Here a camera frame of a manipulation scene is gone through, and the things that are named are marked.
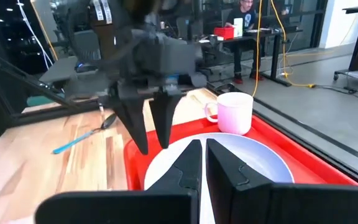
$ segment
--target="red tray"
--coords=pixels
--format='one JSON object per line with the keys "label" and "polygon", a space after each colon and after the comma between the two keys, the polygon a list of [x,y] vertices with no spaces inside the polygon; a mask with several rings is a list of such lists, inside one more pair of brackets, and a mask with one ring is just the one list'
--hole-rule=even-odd
{"label": "red tray", "polygon": [[[215,132],[219,132],[216,124],[210,123],[207,119],[199,119],[173,126],[170,142],[173,143],[194,134]],[[256,116],[252,117],[251,130],[245,136],[265,144],[280,155],[289,166],[295,183],[358,185],[356,181]],[[147,139],[149,140],[149,154],[146,156],[140,153],[133,141],[130,141],[124,148],[129,190],[143,190],[147,168],[162,150],[155,131],[147,133]]]}

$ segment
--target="white plate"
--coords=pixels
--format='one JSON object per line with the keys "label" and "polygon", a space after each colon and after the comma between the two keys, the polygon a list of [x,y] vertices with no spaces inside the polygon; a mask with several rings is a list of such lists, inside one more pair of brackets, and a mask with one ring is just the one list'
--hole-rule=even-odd
{"label": "white plate", "polygon": [[162,150],[153,159],[147,169],[144,189],[148,189],[169,170],[192,140],[199,139],[203,147],[200,223],[214,224],[215,221],[205,174],[205,149],[208,138],[217,140],[217,142],[221,143],[238,158],[246,162],[248,166],[251,166],[270,180],[275,182],[294,182],[292,173],[284,160],[267,146],[244,136],[225,133],[206,133],[181,139],[171,144],[168,149]]}

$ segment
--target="cable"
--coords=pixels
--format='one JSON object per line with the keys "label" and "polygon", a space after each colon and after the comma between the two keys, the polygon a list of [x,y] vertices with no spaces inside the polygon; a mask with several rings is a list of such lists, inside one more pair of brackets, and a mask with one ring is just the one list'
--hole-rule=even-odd
{"label": "cable", "polygon": [[29,20],[27,19],[27,16],[25,15],[25,12],[23,10],[22,3],[20,2],[20,0],[17,0],[17,4],[19,5],[19,9],[20,9],[20,12],[22,14],[22,17],[23,17],[23,20],[24,20],[25,24],[29,28],[29,30],[30,30],[31,34],[33,35],[35,41],[38,43],[38,45],[40,46],[40,48],[42,50],[42,53],[44,55],[45,66],[49,70],[49,65],[47,63],[47,59],[48,59],[48,61],[50,62],[51,65],[53,65],[53,63],[52,63],[51,59],[49,58],[48,54],[46,53],[46,51],[44,50],[44,48],[42,47],[42,44],[41,44],[40,40],[37,38],[37,36],[35,35],[34,31],[32,30],[32,28],[30,26],[30,23],[29,23]]}
{"label": "cable", "polygon": [[52,50],[53,55],[55,56],[55,59],[58,60],[58,57],[57,57],[56,52],[55,52],[55,49],[52,47],[52,43],[51,43],[50,40],[49,40],[49,37],[48,37],[48,35],[47,35],[47,32],[45,31],[44,24],[42,23],[42,21],[41,21],[39,15],[38,15],[37,10],[35,10],[34,3],[33,3],[32,1],[30,1],[30,3],[31,3],[31,6],[32,6],[32,9],[33,9],[34,12],[35,12],[35,16],[37,17],[38,22],[39,22],[39,24],[40,24],[40,26],[41,26],[41,29],[42,29],[42,31],[44,32],[45,37],[47,38],[47,42],[48,42],[48,44],[49,44],[49,47],[50,47],[50,49]]}
{"label": "cable", "polygon": [[331,90],[331,91],[335,91],[335,92],[342,93],[342,94],[345,94],[345,95],[352,95],[352,96],[358,98],[358,96],[356,95],[356,93],[358,91],[355,90],[355,89],[346,90],[344,88],[340,88],[340,87],[336,87],[336,86],[322,86],[322,85],[315,85],[314,88],[320,88],[320,89],[324,89],[324,90]]}
{"label": "cable", "polygon": [[[292,39],[291,44],[290,44],[290,47],[288,48],[286,54],[289,53],[289,51],[291,50],[292,44],[293,44],[293,42],[295,41],[296,37],[298,37],[298,34],[299,34],[299,33],[296,33],[296,34],[295,34],[295,36],[294,36],[294,38]],[[282,63],[282,62],[283,62],[283,58],[281,58],[281,61],[278,63],[278,71],[281,70],[281,63]],[[293,74],[293,69],[292,69],[291,65],[290,65],[288,62],[287,62],[287,64],[288,64],[288,66],[289,66],[290,69],[291,69],[291,74],[290,74],[290,75],[292,75],[292,74]]]}
{"label": "cable", "polygon": [[358,90],[351,87],[351,84],[349,82],[349,72],[346,73],[346,86],[343,89],[349,90],[350,93],[358,93]]}
{"label": "cable", "polygon": [[261,25],[261,21],[262,21],[262,1],[260,0],[259,2],[259,18],[258,18],[258,32],[257,32],[257,38],[256,38],[256,82],[255,82],[255,88],[254,88],[254,92],[252,94],[252,97],[255,96],[256,94],[256,90],[258,89],[258,79],[259,79],[259,42],[260,42],[260,25]]}
{"label": "cable", "polygon": [[[287,40],[287,33],[285,32],[285,28],[281,22],[281,19],[280,19],[280,16],[278,15],[278,12],[277,12],[277,9],[276,9],[276,6],[273,2],[273,0],[270,0],[271,4],[272,4],[272,7],[273,7],[273,10],[274,10],[274,13],[276,14],[276,18],[277,18],[277,21],[278,23],[280,24],[280,27],[283,31],[283,34],[284,34],[284,41]],[[284,60],[284,65],[286,65],[286,51],[285,51],[285,44],[283,44],[283,60]],[[284,66],[284,77],[288,80],[288,82],[290,84],[292,84],[293,86],[303,86],[303,87],[309,87],[309,88],[313,88],[315,86],[315,84],[296,84],[296,83],[293,83],[291,82],[291,80],[289,79],[288,77],[288,73],[286,71],[286,68]]]}

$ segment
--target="paper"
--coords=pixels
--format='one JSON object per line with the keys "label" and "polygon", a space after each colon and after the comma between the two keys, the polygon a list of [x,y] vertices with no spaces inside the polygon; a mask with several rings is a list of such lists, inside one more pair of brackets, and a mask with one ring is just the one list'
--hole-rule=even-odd
{"label": "paper", "polygon": [[104,9],[104,14],[106,15],[106,23],[111,24],[112,17],[111,17],[109,3],[107,2],[107,0],[102,0],[102,5],[103,5],[103,9]]}
{"label": "paper", "polygon": [[93,0],[94,10],[96,10],[96,16],[98,17],[99,21],[102,21],[103,18],[103,11],[102,7],[100,6],[99,0]]}
{"label": "paper", "polygon": [[242,18],[234,19],[234,37],[242,37]]}

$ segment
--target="person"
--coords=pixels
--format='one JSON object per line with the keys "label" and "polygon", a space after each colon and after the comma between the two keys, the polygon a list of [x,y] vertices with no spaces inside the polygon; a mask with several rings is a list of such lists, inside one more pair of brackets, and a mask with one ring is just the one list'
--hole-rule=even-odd
{"label": "person", "polygon": [[[253,8],[254,1],[253,0],[239,0],[240,5],[232,9],[229,13],[226,20],[226,27],[232,27],[234,24],[234,19],[242,18],[242,30],[253,29],[256,22],[256,11]],[[236,41],[231,43],[230,46],[233,54],[234,54],[234,82],[241,84],[241,54],[242,51],[253,50],[254,51],[254,62],[252,64],[252,70],[250,74],[250,78],[256,78],[256,69],[257,66],[260,68],[260,59],[261,54],[257,55],[257,42],[254,39],[248,39],[244,41]]]}
{"label": "person", "polygon": [[285,7],[285,1],[284,0],[275,0],[274,1],[274,6],[276,7],[276,10],[278,12],[281,12],[281,15],[287,15],[290,13],[290,10]]}

